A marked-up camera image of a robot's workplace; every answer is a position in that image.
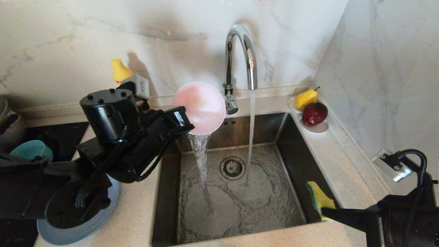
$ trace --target sink drain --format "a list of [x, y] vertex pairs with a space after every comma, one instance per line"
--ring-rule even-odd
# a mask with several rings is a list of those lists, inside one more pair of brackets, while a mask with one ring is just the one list
[[229, 180], [238, 180], [245, 173], [245, 163], [238, 157], [230, 156], [223, 159], [219, 170], [223, 177]]

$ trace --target speckled countertop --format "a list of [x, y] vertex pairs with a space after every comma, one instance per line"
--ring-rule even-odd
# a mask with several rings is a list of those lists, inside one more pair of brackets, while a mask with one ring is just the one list
[[[300, 116], [292, 113], [287, 106], [288, 96], [258, 98], [256, 114], [289, 112], [296, 124]], [[249, 115], [249, 100], [238, 100], [239, 114]], [[368, 184], [360, 176], [353, 165], [349, 154], [340, 146], [333, 133], [339, 131], [332, 124], [329, 131], [321, 135], [313, 135], [301, 131], [308, 147], [317, 161], [322, 173], [332, 188], [341, 207], [366, 208], [376, 203]], [[94, 137], [89, 128], [83, 141]], [[115, 211], [105, 224], [94, 234], [72, 244], [72, 247], [143, 247], [151, 246], [152, 227], [154, 224], [155, 200], [158, 190], [159, 171], [154, 172], [145, 181], [121, 184], [121, 195]], [[291, 246], [291, 247], [339, 247], [366, 246], [366, 235], [363, 232], [338, 222], [320, 222], [297, 227], [278, 229], [248, 235], [234, 236], [182, 246], [192, 247], [238, 247], [238, 246]], [[38, 236], [35, 247], [50, 247]]]

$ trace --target sink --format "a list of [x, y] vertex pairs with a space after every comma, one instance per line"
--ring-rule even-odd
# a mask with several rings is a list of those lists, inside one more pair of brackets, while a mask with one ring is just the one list
[[209, 140], [207, 190], [184, 136], [162, 158], [152, 246], [164, 247], [320, 221], [307, 181], [334, 198], [289, 113], [225, 119]]

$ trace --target stovetop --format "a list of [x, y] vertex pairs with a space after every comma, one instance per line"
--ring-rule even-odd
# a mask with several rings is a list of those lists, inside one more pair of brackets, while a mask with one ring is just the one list
[[[53, 162], [72, 160], [88, 122], [27, 129], [25, 142], [41, 140], [54, 152]], [[36, 220], [0, 219], [1, 247], [33, 247], [38, 231]]]

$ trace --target faucet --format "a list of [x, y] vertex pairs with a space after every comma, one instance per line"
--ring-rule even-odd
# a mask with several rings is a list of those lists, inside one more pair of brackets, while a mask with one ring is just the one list
[[245, 63], [247, 67], [247, 85], [249, 90], [255, 90], [258, 88], [258, 75], [256, 70], [256, 56], [253, 49], [252, 40], [247, 29], [241, 24], [233, 25], [226, 39], [226, 82], [223, 84], [224, 95], [226, 96], [226, 109], [227, 114], [232, 115], [236, 113], [238, 105], [235, 102], [233, 96], [233, 83], [232, 83], [232, 50], [233, 40], [238, 37], [241, 42], [242, 49], [244, 50]]

